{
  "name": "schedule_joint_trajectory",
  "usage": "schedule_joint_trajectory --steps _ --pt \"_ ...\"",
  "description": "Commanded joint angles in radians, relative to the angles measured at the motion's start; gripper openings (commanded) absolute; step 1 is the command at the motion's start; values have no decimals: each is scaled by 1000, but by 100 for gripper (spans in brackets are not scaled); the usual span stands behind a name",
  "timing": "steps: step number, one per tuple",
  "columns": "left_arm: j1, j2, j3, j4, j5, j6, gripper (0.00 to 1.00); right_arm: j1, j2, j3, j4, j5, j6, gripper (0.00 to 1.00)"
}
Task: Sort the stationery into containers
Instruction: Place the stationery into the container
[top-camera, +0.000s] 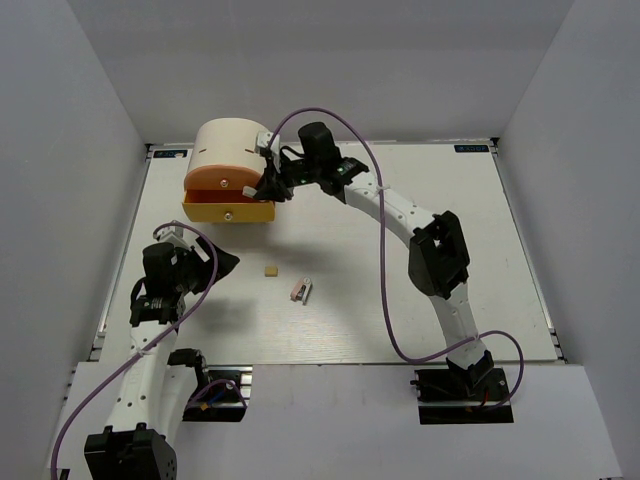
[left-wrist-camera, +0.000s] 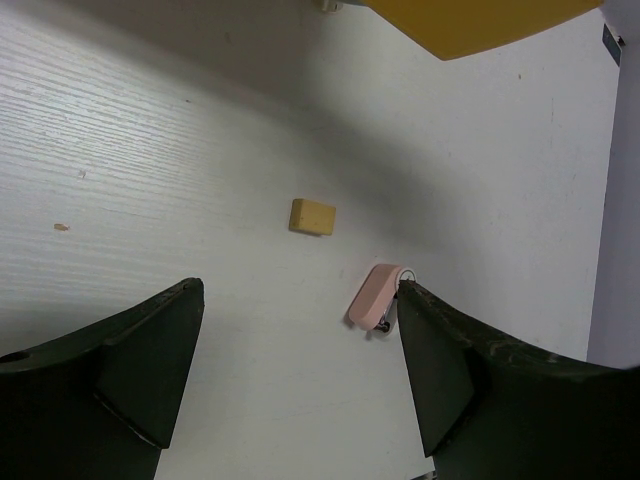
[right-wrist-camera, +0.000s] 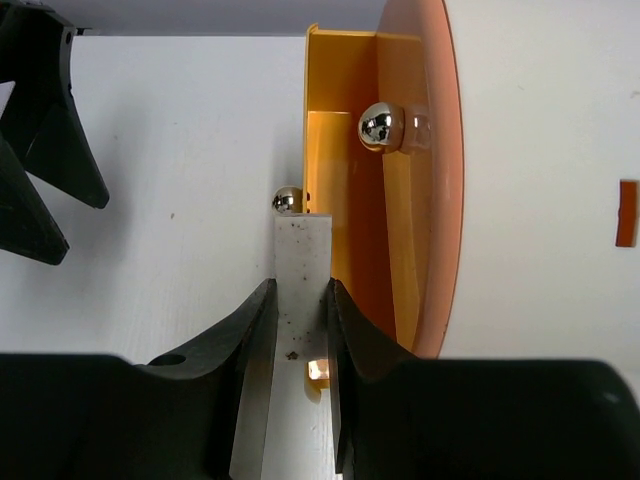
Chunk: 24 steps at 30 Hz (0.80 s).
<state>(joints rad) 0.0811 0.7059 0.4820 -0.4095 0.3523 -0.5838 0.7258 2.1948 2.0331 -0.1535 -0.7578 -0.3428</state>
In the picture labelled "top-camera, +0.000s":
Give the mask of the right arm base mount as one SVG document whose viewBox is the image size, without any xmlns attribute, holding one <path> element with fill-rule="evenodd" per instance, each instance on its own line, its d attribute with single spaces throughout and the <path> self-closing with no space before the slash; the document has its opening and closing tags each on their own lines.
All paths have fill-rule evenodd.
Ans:
<svg viewBox="0 0 640 480">
<path fill-rule="evenodd" d="M 514 416 L 507 379 L 494 368 L 471 391 L 445 368 L 415 370 L 410 385 L 417 394 L 421 425 L 511 424 Z"/>
</svg>

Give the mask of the small beige eraser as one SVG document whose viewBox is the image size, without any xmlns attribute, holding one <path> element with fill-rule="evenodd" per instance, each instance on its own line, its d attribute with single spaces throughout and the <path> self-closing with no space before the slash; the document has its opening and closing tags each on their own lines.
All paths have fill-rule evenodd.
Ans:
<svg viewBox="0 0 640 480">
<path fill-rule="evenodd" d="M 278 275 L 278 268 L 276 266 L 267 266 L 264 274 L 266 277 L 275 277 Z"/>
</svg>

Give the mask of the orange organizer drawer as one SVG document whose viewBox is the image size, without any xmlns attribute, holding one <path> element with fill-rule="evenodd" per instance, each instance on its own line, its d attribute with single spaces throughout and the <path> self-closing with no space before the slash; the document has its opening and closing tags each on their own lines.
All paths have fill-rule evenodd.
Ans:
<svg viewBox="0 0 640 480">
<path fill-rule="evenodd" d="M 255 187 L 261 178 L 257 171 L 234 165 L 207 165 L 190 170 L 184 179 L 184 189 L 236 190 L 245 186 Z"/>
</svg>

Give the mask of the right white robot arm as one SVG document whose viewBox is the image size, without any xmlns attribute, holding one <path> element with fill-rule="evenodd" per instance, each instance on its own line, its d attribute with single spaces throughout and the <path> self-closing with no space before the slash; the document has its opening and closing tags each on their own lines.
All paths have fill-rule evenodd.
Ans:
<svg viewBox="0 0 640 480">
<path fill-rule="evenodd" d="M 255 151 L 266 162 L 251 197 L 285 202 L 297 187 L 316 184 L 327 195 L 378 221 L 407 247 L 412 284 L 434 307 L 443 332 L 453 390 L 472 399 L 488 385 L 494 367 L 481 340 L 469 304 L 470 256 L 459 218 L 451 211 L 434 214 L 383 186 L 361 161 L 344 156 L 322 122 L 299 129 L 302 155 L 288 158 L 278 135 L 261 131 Z"/>
</svg>

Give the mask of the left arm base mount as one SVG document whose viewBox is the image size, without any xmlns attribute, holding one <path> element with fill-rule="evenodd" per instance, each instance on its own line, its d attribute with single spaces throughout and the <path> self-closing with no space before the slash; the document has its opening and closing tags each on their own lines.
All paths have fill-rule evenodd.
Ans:
<svg viewBox="0 0 640 480">
<path fill-rule="evenodd" d="M 214 366 L 204 369 L 183 413 L 191 423 L 239 423 L 249 404 L 253 379 L 252 366 Z"/>
</svg>

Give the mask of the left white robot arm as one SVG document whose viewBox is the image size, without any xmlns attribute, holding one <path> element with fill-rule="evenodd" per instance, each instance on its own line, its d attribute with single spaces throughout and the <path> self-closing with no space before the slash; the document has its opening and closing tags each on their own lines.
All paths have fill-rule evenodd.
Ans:
<svg viewBox="0 0 640 480">
<path fill-rule="evenodd" d="M 205 396 L 211 374 L 197 349 L 178 349 L 176 323 L 189 294 L 228 275 L 239 258 L 197 238 L 189 246 L 169 233 L 142 251 L 143 277 L 130 295 L 130 350 L 116 403 L 102 432 L 87 437 L 84 457 L 94 479 L 174 479 L 172 446 L 191 399 Z"/>
</svg>

